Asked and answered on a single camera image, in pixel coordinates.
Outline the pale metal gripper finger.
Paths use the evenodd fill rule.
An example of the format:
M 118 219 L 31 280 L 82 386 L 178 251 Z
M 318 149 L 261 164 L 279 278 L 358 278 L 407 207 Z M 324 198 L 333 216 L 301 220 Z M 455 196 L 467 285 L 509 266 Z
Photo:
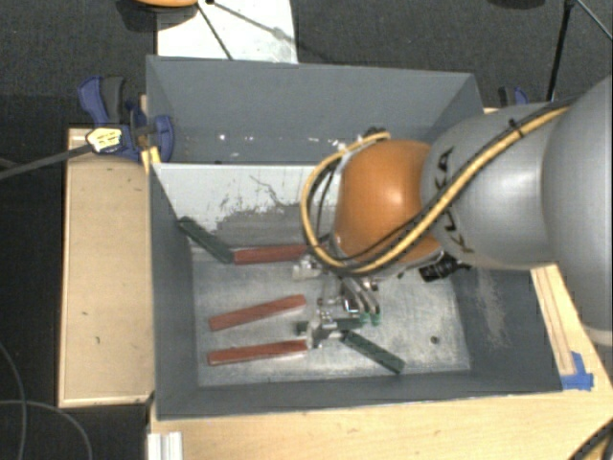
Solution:
M 324 342 L 330 338 L 340 338 L 343 332 L 332 325 L 308 325 L 306 327 L 306 345 L 309 350 L 321 349 Z
M 347 316 L 342 297 L 320 297 L 317 299 L 316 315 L 321 322 L 331 322 Z

